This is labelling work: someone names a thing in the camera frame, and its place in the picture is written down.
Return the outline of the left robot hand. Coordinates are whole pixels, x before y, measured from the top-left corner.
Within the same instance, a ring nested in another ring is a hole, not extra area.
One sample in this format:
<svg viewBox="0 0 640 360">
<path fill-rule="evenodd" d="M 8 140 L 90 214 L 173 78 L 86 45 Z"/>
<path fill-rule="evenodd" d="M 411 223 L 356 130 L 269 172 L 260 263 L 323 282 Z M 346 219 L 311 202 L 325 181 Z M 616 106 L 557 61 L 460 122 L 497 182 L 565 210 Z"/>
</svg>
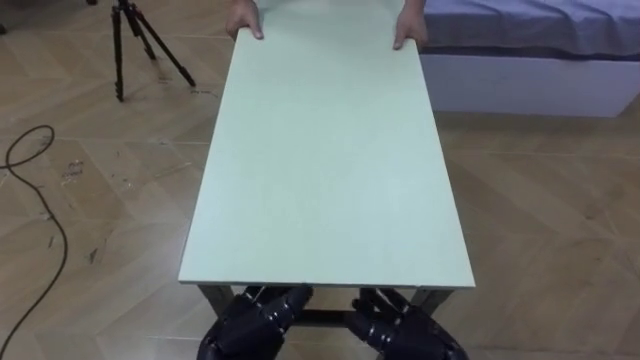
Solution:
<svg viewBox="0 0 640 360">
<path fill-rule="evenodd" d="M 275 360 L 313 293 L 309 285 L 247 287 L 203 337 L 196 359 Z"/>
</svg>

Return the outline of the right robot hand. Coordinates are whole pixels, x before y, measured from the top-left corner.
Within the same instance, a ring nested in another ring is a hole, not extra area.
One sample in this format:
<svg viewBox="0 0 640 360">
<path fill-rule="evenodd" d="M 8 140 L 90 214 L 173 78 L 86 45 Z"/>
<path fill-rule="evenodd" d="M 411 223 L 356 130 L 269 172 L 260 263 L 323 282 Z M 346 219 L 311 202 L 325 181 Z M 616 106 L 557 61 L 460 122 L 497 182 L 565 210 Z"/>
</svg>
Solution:
<svg viewBox="0 0 640 360">
<path fill-rule="evenodd" d="M 444 327 L 392 288 L 364 288 L 352 307 L 346 327 L 384 360 L 469 360 Z"/>
</svg>

